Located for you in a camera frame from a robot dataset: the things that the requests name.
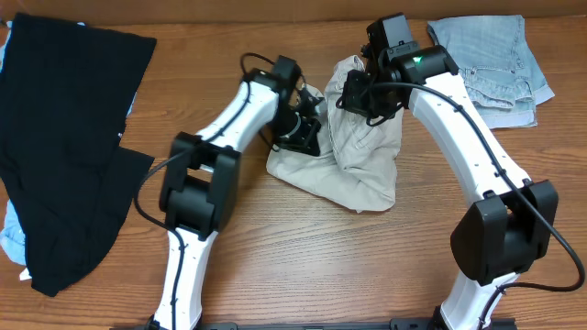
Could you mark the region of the beige khaki shorts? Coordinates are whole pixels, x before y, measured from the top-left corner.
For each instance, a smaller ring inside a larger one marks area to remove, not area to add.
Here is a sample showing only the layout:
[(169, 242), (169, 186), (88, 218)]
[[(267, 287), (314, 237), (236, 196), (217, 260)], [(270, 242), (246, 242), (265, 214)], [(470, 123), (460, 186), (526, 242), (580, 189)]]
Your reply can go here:
[(272, 151), (266, 169), (272, 176), (357, 212), (386, 211), (395, 204), (395, 158), (402, 143), (403, 110), (378, 126), (335, 106), (351, 70), (362, 71), (356, 55), (339, 61), (324, 92), (310, 85), (311, 95), (324, 97), (317, 107), (322, 127), (317, 133), (320, 155), (282, 149)]

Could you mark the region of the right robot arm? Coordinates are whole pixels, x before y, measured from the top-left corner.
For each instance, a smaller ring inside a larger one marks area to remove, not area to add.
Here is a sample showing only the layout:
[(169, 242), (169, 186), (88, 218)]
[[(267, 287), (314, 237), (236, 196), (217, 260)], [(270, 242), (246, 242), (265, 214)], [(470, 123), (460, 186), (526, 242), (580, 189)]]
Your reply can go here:
[(504, 151), (465, 90), (442, 46), (422, 49), (405, 16), (367, 28), (364, 72), (353, 70), (337, 105), (376, 125), (411, 110), (430, 132), (465, 196), (468, 210), (450, 236), (459, 273), (429, 318), (395, 318), (392, 329), (514, 329), (494, 320), (505, 292), (545, 256), (559, 197), (549, 181), (532, 182)]

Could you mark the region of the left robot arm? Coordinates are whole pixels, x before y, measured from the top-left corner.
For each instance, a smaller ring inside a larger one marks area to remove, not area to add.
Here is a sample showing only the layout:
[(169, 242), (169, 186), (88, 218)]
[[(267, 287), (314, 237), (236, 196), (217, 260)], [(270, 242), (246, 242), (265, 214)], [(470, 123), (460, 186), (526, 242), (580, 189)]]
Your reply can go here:
[(321, 100), (305, 87), (295, 60), (281, 56), (269, 71), (243, 72), (238, 92), (209, 126), (179, 133), (162, 165), (160, 209), (169, 254), (161, 302), (150, 329), (195, 329), (212, 246), (235, 209), (241, 156), (264, 128), (271, 146), (310, 156), (320, 153)]

